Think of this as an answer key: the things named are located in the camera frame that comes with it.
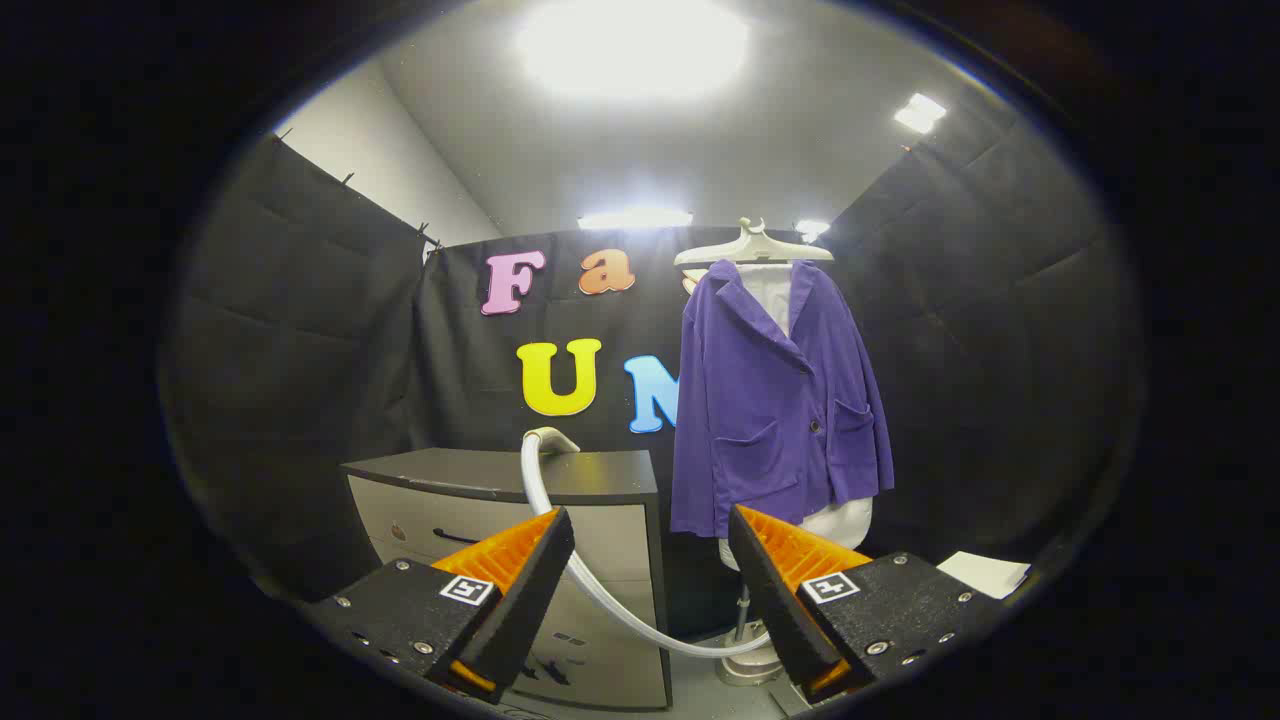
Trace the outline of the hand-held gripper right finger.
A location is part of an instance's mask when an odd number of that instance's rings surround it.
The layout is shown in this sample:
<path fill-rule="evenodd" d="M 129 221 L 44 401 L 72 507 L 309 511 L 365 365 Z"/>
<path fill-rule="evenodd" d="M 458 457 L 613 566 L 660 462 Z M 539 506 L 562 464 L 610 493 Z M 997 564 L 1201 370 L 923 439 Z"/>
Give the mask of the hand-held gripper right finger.
<path fill-rule="evenodd" d="M 911 553 L 870 559 L 742 503 L 728 529 L 751 606 L 810 705 L 901 682 L 1001 618 L 1000 600 Z"/>

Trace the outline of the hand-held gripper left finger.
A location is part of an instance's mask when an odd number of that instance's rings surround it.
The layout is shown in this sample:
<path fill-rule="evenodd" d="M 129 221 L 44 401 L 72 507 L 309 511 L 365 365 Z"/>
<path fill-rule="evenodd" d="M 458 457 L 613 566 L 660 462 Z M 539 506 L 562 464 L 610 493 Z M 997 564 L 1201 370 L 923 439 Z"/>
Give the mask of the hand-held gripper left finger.
<path fill-rule="evenodd" d="M 435 561 L 392 559 L 302 612 L 406 685 L 495 705 L 522 676 L 573 551 L 570 515 L 552 509 Z"/>

